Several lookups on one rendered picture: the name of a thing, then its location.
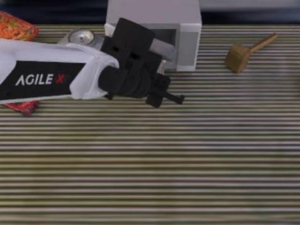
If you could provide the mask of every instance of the wooden mallet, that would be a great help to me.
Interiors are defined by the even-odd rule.
[[[277,36],[278,35],[276,33],[273,33],[270,36],[258,42],[257,44],[255,44],[254,46],[252,46],[251,48],[242,46],[239,43],[234,44],[229,49],[225,60],[225,64],[235,73],[242,72],[243,69],[247,66],[251,54],[270,44],[277,38]]]

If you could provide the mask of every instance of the table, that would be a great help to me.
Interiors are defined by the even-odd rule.
[[[39,27],[47,43],[78,28]],[[272,32],[244,73],[224,67],[231,44]],[[1,224],[299,222],[299,40],[300,26],[204,26],[197,71],[166,73],[184,105],[48,100],[28,118],[1,108]]]

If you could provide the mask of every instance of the red snack bag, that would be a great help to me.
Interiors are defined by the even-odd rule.
[[[0,38],[31,41],[38,35],[38,28],[26,21],[23,21],[11,14],[0,11]],[[38,106],[38,101],[4,104],[4,106],[30,115]]]

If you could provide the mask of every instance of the mallet handle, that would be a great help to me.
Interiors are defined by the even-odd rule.
[[[254,52],[262,49],[266,45],[270,44],[277,38],[277,36],[278,35],[276,33],[273,33],[273,34],[269,35],[268,37],[264,38],[263,40],[261,40],[260,42],[258,42],[257,44],[255,44],[254,46],[252,46],[250,48],[251,53],[254,53]]]

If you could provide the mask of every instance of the striped table surface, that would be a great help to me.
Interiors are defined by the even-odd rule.
[[[79,27],[39,28],[56,43]],[[242,74],[225,68],[230,45],[273,32]],[[300,26],[204,26],[197,71],[166,73],[184,105],[1,107],[0,224],[300,224],[299,40]]]

